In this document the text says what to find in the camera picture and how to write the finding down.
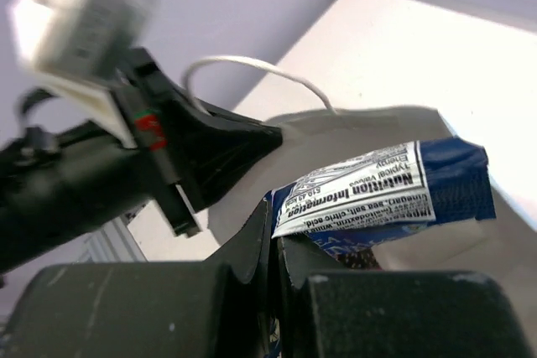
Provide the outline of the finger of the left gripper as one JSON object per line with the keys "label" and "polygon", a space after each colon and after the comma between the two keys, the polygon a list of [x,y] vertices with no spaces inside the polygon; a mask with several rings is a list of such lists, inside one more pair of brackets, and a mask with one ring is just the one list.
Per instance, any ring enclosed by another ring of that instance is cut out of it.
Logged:
{"label": "finger of the left gripper", "polygon": [[253,165],[283,144],[282,131],[203,102],[197,111],[185,90],[174,86],[172,140],[180,151],[181,185],[194,210],[214,205]]}

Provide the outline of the dark blue snack bar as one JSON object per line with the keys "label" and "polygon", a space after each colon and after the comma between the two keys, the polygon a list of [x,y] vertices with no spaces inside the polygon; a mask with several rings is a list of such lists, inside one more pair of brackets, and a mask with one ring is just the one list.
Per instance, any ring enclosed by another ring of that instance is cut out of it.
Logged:
{"label": "dark blue snack bar", "polygon": [[334,163],[267,193],[272,236],[304,234],[349,268],[379,266],[373,247],[458,221],[495,218],[483,147],[411,141]]}

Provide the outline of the aluminium front rail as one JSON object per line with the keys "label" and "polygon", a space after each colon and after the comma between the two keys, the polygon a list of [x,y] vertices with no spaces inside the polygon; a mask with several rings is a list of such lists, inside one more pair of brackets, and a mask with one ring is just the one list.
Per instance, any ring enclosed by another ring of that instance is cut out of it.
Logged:
{"label": "aluminium front rail", "polygon": [[85,249],[78,262],[145,262],[145,255],[128,229],[144,206],[121,214],[91,233],[84,241]]}

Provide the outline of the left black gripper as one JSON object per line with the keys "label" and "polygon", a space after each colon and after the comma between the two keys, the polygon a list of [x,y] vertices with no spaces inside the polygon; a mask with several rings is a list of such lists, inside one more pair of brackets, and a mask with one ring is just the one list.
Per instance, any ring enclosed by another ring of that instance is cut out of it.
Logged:
{"label": "left black gripper", "polygon": [[190,175],[176,136],[179,91],[144,48],[121,64],[114,90],[133,148],[93,122],[52,134],[26,127],[1,152],[1,269],[12,269],[146,200],[155,200],[173,232],[198,231],[186,197]]}

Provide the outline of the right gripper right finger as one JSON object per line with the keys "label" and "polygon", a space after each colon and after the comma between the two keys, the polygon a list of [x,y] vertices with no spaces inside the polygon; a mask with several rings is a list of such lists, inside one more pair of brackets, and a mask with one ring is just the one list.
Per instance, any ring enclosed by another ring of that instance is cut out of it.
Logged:
{"label": "right gripper right finger", "polygon": [[305,236],[277,242],[285,357],[530,357],[511,303],[469,271],[350,270]]}

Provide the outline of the light blue paper bag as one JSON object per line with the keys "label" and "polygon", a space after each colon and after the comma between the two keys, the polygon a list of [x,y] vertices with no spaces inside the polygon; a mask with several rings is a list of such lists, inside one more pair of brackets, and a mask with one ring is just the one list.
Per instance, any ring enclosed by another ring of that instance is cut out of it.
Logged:
{"label": "light blue paper bag", "polygon": [[[192,90],[201,67],[231,62],[254,67],[301,84],[318,96],[325,110],[270,118],[282,129],[284,143],[258,162],[222,201],[208,210],[208,228],[218,243],[231,239],[262,193],[329,163],[409,140],[432,140],[447,135],[438,112],[424,107],[377,110],[337,110],[327,95],[308,80],[245,56],[207,56],[192,63],[181,83],[197,110],[203,107]],[[536,269],[536,232],[498,193],[493,195],[493,221],[466,220],[429,229],[400,241],[373,248],[384,269],[473,269],[496,278],[524,268]]]}

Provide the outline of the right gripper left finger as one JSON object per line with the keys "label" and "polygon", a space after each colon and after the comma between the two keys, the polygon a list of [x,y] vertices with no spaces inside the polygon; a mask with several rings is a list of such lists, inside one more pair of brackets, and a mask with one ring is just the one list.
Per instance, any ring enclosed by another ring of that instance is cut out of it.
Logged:
{"label": "right gripper left finger", "polygon": [[272,210],[197,262],[40,271],[1,333],[4,357],[259,357],[269,348]]}

